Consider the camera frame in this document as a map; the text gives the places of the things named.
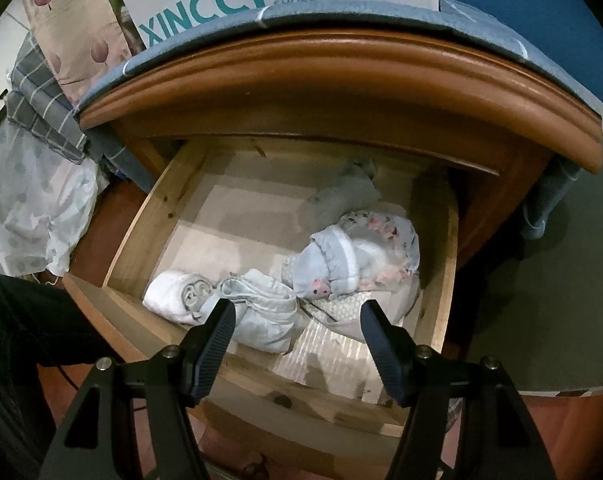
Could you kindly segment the floral white underwear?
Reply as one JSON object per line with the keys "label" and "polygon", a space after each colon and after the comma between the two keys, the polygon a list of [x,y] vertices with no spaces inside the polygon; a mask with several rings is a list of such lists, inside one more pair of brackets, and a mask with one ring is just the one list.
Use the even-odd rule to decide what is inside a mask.
{"label": "floral white underwear", "polygon": [[351,211],[315,232],[292,263],[292,289],[303,299],[389,290],[419,270],[420,242],[413,223],[397,214]]}

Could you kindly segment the wooden nightstand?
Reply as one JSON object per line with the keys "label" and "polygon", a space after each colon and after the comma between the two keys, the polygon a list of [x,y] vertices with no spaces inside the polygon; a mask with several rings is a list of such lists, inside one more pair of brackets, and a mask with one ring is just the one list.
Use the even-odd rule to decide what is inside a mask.
{"label": "wooden nightstand", "polygon": [[553,155],[598,172],[601,117],[531,70],[403,32],[283,32],[182,55],[80,113],[139,152],[198,134],[355,142],[484,171],[461,220],[465,262],[522,203]]}

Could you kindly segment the white sock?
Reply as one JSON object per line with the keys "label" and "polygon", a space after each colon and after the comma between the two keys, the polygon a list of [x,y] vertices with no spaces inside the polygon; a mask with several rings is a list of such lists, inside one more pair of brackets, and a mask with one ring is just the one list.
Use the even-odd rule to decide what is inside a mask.
{"label": "white sock", "polygon": [[200,274],[178,270],[161,272],[147,286],[143,306],[172,323],[197,325],[200,309],[212,295],[214,286]]}

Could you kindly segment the beige floral curtain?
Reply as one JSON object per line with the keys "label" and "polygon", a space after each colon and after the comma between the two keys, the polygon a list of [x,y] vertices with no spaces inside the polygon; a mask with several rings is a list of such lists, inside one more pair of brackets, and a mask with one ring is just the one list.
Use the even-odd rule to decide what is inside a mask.
{"label": "beige floral curtain", "polygon": [[76,105],[96,81],[129,60],[120,0],[22,0],[53,75]]}

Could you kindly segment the grey white underwear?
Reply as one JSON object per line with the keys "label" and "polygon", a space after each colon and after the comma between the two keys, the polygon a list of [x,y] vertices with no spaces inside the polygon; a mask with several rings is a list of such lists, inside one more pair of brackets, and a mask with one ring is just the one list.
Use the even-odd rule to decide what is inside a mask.
{"label": "grey white underwear", "polygon": [[305,322],[295,292],[256,269],[222,281],[200,309],[202,322],[207,320],[219,299],[228,299],[234,304],[233,339],[254,350],[273,354],[288,352]]}

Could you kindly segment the white patterned sheet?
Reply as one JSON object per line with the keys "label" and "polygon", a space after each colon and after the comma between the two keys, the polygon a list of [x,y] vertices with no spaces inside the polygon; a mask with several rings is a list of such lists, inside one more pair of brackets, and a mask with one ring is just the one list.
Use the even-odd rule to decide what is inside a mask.
{"label": "white patterned sheet", "polygon": [[68,272],[108,181],[92,159],[74,164],[32,134],[0,123],[0,265],[5,274]]}

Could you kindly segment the grey plaid bedding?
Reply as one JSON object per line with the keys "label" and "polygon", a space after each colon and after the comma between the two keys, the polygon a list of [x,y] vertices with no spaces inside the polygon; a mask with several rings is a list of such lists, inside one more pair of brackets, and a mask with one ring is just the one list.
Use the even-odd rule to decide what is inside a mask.
{"label": "grey plaid bedding", "polygon": [[70,162],[83,162],[88,138],[32,32],[24,37],[10,72],[5,106],[10,122]]}

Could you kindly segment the brown satin curtain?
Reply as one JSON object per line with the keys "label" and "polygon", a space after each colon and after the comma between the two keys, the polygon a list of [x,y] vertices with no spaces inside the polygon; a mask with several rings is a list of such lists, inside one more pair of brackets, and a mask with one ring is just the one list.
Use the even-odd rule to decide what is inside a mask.
{"label": "brown satin curtain", "polygon": [[141,39],[138,29],[136,29],[128,8],[123,0],[108,0],[112,10],[114,11],[117,22],[121,27],[126,43],[133,55],[137,55],[145,50],[145,46]]}

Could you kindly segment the grey sock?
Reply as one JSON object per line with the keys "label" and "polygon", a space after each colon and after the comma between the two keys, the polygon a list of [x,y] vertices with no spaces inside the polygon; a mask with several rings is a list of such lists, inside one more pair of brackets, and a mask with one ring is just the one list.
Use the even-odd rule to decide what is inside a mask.
{"label": "grey sock", "polygon": [[349,159],[336,177],[300,205],[300,226],[311,233],[318,232],[347,212],[376,204],[382,197],[374,182],[378,172],[373,159]]}

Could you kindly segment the blue checked cloth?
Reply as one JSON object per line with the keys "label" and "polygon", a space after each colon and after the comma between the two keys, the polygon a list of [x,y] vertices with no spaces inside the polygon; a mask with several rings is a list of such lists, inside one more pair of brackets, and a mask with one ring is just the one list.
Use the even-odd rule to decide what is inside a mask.
{"label": "blue checked cloth", "polygon": [[79,103],[79,117],[99,96],[182,55],[268,34],[323,29],[403,32],[476,49],[547,78],[597,113],[577,82],[540,50],[492,16],[462,3],[445,2],[440,10],[429,11],[383,2],[315,1],[244,11],[149,47],[100,78]]}

